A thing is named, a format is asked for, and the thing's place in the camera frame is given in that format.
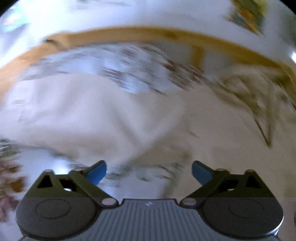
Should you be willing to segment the floral patterned bed sheet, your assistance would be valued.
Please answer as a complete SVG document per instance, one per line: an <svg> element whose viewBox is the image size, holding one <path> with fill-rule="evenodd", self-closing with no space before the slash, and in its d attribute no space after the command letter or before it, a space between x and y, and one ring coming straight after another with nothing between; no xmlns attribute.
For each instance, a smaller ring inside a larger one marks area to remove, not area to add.
<svg viewBox="0 0 296 241"><path fill-rule="evenodd" d="M225 107L232 146L167 165L107 165L100 187L116 198L180 199L197 186L189 171L194 159L234 172L254 168L280 200L295 197L295 84L281 68L228 63L218 55L197 68L178 63L155 45L104 44L48 55L21 72L14 84L58 74L105 77L133 93L208 87ZM57 160L87 167L55 150L1 136L1 222L15 210L33 176Z"/></svg>

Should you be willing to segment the floral landscape wall poster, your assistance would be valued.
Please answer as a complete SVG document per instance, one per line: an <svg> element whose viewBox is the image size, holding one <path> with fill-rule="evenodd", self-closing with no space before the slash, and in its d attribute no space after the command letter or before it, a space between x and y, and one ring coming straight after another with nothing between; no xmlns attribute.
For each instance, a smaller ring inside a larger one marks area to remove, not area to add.
<svg viewBox="0 0 296 241"><path fill-rule="evenodd" d="M267 1L233 0L230 1L226 20L257 35L263 34L263 24L267 12Z"/></svg>

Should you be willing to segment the wooden bed frame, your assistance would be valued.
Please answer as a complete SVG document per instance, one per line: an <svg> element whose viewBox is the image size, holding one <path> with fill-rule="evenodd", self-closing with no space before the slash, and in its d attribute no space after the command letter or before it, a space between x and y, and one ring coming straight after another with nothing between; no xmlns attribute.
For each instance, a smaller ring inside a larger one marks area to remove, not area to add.
<svg viewBox="0 0 296 241"><path fill-rule="evenodd" d="M192 63L196 67L201 65L205 51L213 49L233 57L238 63L259 64L281 68L288 74L292 81L295 81L294 63L287 65L282 62L273 61L264 57L262 54L254 52L234 42L229 42L198 32L184 31L174 28L149 26L118 27L102 28L78 33L62 32L47 37L45 42L41 45L30 49L1 68L1 97L6 95L21 72L31 64L48 55L95 43L158 41L183 43L193 47L195 52L192 57Z"/></svg>

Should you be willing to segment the beige hooded jacket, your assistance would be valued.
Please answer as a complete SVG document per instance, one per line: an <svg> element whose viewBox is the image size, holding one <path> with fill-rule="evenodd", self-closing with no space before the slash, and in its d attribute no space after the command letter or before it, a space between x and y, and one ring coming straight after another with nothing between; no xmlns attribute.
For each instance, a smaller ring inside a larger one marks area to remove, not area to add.
<svg viewBox="0 0 296 241"><path fill-rule="evenodd" d="M188 161L234 143L208 87L133 93L89 74L18 81L1 106L1 136L111 167Z"/></svg>

